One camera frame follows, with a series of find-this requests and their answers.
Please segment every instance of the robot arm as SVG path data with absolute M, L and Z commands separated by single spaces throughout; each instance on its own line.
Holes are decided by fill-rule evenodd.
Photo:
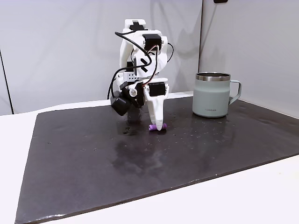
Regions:
M 131 104 L 140 108 L 147 103 L 152 124 L 161 130 L 169 86 L 167 78 L 157 76 L 167 64 L 167 37 L 158 30 L 146 30 L 144 20 L 126 20 L 123 35 L 138 46 L 126 39 L 122 41 L 120 67 L 128 68 L 116 76 L 120 90 L 111 98 L 111 106 L 122 116 Z

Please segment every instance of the mug handle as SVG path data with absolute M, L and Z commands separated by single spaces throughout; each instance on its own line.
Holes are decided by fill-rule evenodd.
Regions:
M 241 91 L 242 91 L 242 84 L 238 81 L 238 80 L 231 80 L 230 81 L 231 83 L 238 83 L 239 84 L 239 89 L 238 89 L 238 94 L 234 97 L 234 98 L 232 98 L 230 101 L 229 101 L 229 103 L 228 103 L 228 105 L 231 105 L 233 102 L 235 102 L 238 98 L 240 98 L 240 96 L 241 96 Z

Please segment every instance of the black cable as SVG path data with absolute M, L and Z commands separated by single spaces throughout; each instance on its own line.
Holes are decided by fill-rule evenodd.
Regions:
M 132 53 L 133 53 L 133 51 L 134 51 L 134 48 L 133 48 L 133 50 L 132 50 L 132 52 L 131 52 L 131 61 L 133 62 L 133 59 L 132 59 Z
M 155 70 L 154 70 L 152 76 L 150 77 L 150 79 L 149 79 L 146 83 L 142 84 L 142 86 L 145 86 L 146 84 L 148 84 L 148 83 L 153 79 L 153 77 L 154 77 L 155 74 L 156 74 L 156 71 L 157 71 L 157 64 L 158 64 L 158 53 L 159 53 L 159 46 L 156 45 L 156 65 L 155 65 Z
M 115 74 L 113 75 L 113 77 L 112 77 L 112 80 L 111 80 L 111 83 L 110 83 L 110 86 L 109 86 L 109 90 L 108 90 L 108 94 L 107 94 L 107 99 L 109 99 L 110 91 L 111 91 L 112 97 L 114 97 L 114 93 L 113 93 L 113 82 L 114 82 L 114 79 L 115 79 L 117 73 L 119 73 L 122 70 L 127 70 L 127 69 L 137 69 L 137 68 L 142 68 L 142 67 L 144 68 L 146 66 L 149 66 L 152 63 L 150 55 L 142 47 L 140 47 L 137 43 L 135 43 L 134 41 L 132 41 L 129 38 L 127 38 L 127 37 L 124 36 L 124 35 L 131 34 L 131 33 L 134 33 L 134 32 L 135 31 L 131 31 L 131 32 L 128 32 L 128 33 L 115 32 L 115 35 L 117 35 L 117 36 L 125 39 L 126 41 L 128 41 L 128 42 L 132 43 L 133 45 L 135 45 L 136 47 L 138 47 L 149 58 L 149 63 L 143 64 L 143 65 L 130 66 L 130 67 L 124 67 L 124 68 L 118 69 L 115 72 Z
M 174 47 L 173 47 L 173 45 L 171 44 L 171 43 L 168 43 L 171 47 L 172 47 L 172 54 L 171 54 L 171 56 L 170 56 L 170 58 L 168 59 L 168 61 L 167 62 L 169 62 L 170 61 L 170 59 L 172 58 L 172 56 L 173 56 L 173 53 L 174 53 Z
M 8 99 L 9 99 L 9 103 L 10 103 L 11 113 L 14 114 L 13 103 L 11 102 L 11 98 L 10 98 L 10 93 L 9 93 L 7 78 L 6 78 L 6 74 L 5 74 L 5 70 L 4 70 L 4 64 L 3 64 L 1 50 L 0 50 L 0 59 L 1 59 L 1 62 L 2 62 L 2 68 L 3 68 L 3 73 L 4 73 L 4 78 L 5 78 L 5 83 L 6 83 L 6 88 L 7 88 L 7 94 L 8 94 Z

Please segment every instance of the mug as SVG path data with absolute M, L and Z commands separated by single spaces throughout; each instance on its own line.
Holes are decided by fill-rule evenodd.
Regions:
M 230 83 L 238 83 L 238 94 L 229 99 Z M 241 95 L 242 84 L 230 80 L 230 74 L 218 72 L 202 72 L 196 74 L 193 92 L 192 110 L 196 115 L 207 118 L 219 118 L 227 115 L 228 105 Z

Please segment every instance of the stainless steel rim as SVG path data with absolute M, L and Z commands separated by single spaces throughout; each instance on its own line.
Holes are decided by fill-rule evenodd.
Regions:
M 229 81 L 230 74 L 220 72 L 200 72 L 196 74 L 196 79 L 201 81 Z

